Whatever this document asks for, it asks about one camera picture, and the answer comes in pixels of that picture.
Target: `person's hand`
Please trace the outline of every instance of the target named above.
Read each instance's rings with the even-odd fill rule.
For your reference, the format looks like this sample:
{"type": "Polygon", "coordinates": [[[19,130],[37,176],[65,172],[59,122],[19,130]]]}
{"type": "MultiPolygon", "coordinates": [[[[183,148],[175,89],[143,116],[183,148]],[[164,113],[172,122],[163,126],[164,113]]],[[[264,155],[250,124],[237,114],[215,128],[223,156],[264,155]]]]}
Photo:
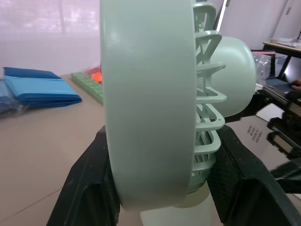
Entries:
{"type": "Polygon", "coordinates": [[[301,79],[296,79],[295,81],[293,81],[291,83],[291,87],[295,90],[301,90],[301,79]]]}

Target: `green tray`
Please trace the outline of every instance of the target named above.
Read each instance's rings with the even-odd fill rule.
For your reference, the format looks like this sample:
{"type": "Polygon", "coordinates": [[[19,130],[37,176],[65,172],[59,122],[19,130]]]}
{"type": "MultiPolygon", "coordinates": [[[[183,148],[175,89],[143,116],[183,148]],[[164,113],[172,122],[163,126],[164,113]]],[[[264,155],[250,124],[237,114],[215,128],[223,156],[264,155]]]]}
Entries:
{"type": "Polygon", "coordinates": [[[101,84],[83,72],[72,73],[71,79],[101,104],[103,103],[103,86],[101,84]]]}

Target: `white wall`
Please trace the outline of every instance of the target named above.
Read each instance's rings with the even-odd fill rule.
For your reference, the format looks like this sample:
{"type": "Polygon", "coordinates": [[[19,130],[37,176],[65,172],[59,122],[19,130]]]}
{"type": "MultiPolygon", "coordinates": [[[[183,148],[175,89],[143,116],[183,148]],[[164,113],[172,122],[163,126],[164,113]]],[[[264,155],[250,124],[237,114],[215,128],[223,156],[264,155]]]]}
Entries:
{"type": "Polygon", "coordinates": [[[301,0],[289,0],[285,6],[278,26],[273,34],[274,38],[297,38],[301,30],[301,0]]]}
{"type": "Polygon", "coordinates": [[[208,0],[208,1],[211,2],[215,6],[216,14],[218,14],[224,1],[223,0],[208,0]]]}
{"type": "Polygon", "coordinates": [[[62,75],[99,63],[99,0],[0,1],[0,67],[62,75]]]}
{"type": "Polygon", "coordinates": [[[242,40],[250,49],[262,49],[275,31],[287,0],[231,0],[220,32],[242,40]]]}

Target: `table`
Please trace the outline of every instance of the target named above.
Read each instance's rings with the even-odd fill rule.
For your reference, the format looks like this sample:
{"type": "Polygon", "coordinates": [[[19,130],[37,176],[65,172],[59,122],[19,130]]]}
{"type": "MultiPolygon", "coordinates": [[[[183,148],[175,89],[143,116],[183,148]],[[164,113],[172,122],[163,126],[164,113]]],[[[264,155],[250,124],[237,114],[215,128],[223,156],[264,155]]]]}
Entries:
{"type": "Polygon", "coordinates": [[[268,41],[265,41],[263,46],[264,50],[274,50],[277,53],[280,54],[284,54],[287,55],[287,58],[282,66],[282,69],[280,71],[279,77],[282,79],[284,76],[284,72],[291,60],[292,57],[296,57],[301,59],[301,49],[297,49],[294,47],[290,47],[290,46],[284,46],[284,45],[280,45],[280,44],[275,44],[275,43],[271,43],[268,41]]]}

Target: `blue folded cloth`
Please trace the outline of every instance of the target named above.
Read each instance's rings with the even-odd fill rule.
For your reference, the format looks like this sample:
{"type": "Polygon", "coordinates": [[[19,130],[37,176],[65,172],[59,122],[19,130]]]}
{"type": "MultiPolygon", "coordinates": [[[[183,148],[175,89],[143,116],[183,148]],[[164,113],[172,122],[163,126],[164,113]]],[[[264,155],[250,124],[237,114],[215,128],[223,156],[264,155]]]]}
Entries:
{"type": "Polygon", "coordinates": [[[16,98],[29,108],[63,107],[81,102],[69,84],[51,72],[5,68],[4,78],[16,98]]]}
{"type": "Polygon", "coordinates": [[[61,79],[52,72],[14,67],[4,67],[4,74],[20,78],[61,79]]]}
{"type": "Polygon", "coordinates": [[[0,80],[0,118],[7,113],[15,112],[19,108],[19,103],[13,98],[12,94],[8,91],[6,84],[0,80]]]}

